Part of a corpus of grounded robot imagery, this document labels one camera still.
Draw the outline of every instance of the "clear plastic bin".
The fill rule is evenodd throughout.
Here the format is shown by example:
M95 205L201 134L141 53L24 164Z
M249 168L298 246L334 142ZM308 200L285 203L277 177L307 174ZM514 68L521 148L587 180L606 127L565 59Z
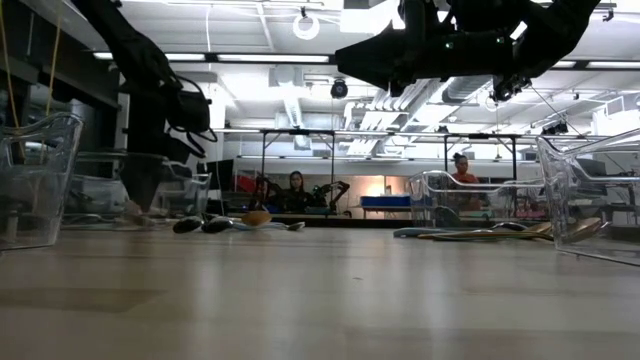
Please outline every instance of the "clear plastic bin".
M183 170L178 174L175 169ZM80 153L65 229L153 230L206 210L209 175L191 175L158 155Z
M61 113L0 129L0 250L56 243L82 125Z
M444 171L426 171L408 182L414 226L489 228L498 223L548 221L543 181L460 183Z
M556 248L640 265L640 129L559 150L538 139Z
M211 174L183 177L172 171L165 173L154 204L167 209L170 216L199 215L207 211Z

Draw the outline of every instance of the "person with hair bun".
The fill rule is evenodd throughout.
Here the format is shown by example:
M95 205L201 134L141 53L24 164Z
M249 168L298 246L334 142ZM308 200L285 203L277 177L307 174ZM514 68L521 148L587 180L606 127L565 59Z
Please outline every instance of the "person with hair bun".
M456 173L453 174L453 178L463 184L478 184L480 181L475 175L468 172L469 160L466 156L456 153L453 155L453 162L456 165ZM457 206L462 211L476 211L482 208L482 203L478 196L472 194L458 194L456 196Z
M456 165L456 173L453 174L453 178L458 182L466 184L479 183L478 178L475 175L469 173L469 160L466 156L456 153L453 155L453 162Z

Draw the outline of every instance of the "robotic arm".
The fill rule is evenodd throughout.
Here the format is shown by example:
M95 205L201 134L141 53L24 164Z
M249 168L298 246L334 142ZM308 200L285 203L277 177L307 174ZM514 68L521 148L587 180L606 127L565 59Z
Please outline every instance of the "robotic arm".
M257 205L272 204L281 210L285 210L289 198L289 193L284 191L280 185L259 174L256 177L256 189L253 192L249 207L255 208Z
M399 96L417 79L494 75L494 100L506 101L576 47L600 0L401 0L405 30L336 51L338 70ZM451 24L456 19L455 27ZM524 22L517 40L510 36Z
M338 194L336 194L336 196L334 196L329 201L329 209L331 211L336 211L336 203L338 202L338 200L340 200L342 195L344 195L347 191L349 191L350 187L351 186L349 184L343 181L336 181L331 184L316 186L313 189L313 195L312 195L315 203L314 205L318 207L327 206L327 200L326 200L327 194L329 194L334 189L338 189L340 190Z
M142 33L136 31L118 10L122 3L117 0L71 0L78 11L100 34L111 50L113 60L126 79L120 92L130 94L132 99L143 99L145 106L153 107L153 115L137 118L133 121L144 121L149 128L164 129L165 121L178 132L186 133L192 147L187 151L204 158L204 150L194 141L192 135L209 141L217 141L217 137L209 128L209 100L194 82L176 75L169 65L169 60L158 46ZM183 81L197 88L197 92L183 90ZM208 132L212 138L202 134ZM150 137L163 136L150 133ZM161 143L153 151L164 151L171 160L177 159L169 149L177 145L168 136L155 139Z

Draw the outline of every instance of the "table surface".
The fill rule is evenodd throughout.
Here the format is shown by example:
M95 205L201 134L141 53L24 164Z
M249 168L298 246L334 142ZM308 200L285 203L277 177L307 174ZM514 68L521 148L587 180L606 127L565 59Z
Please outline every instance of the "table surface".
M640 270L387 230L66 232L0 258L2 359L637 359Z

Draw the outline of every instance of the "woman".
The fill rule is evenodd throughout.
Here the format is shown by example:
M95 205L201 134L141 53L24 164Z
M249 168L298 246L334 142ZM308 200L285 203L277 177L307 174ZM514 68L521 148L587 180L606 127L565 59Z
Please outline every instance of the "woman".
M453 155L453 162L455 163L457 170L456 173L453 174L454 179L465 184L479 183L478 178L468 172L469 160L466 156L456 153L455 155Z
M303 213L313 199L304 191L304 178L300 171L289 174L289 189L287 190L286 211Z
M453 174L453 178L463 184L478 184L478 178L475 175L468 172L469 159L466 156L456 153L453 155L453 162L456 165L456 173ZM460 186L453 184L453 188L460 188ZM477 211L482 208L482 204L477 195L472 194L458 194L456 198L457 207L461 211Z

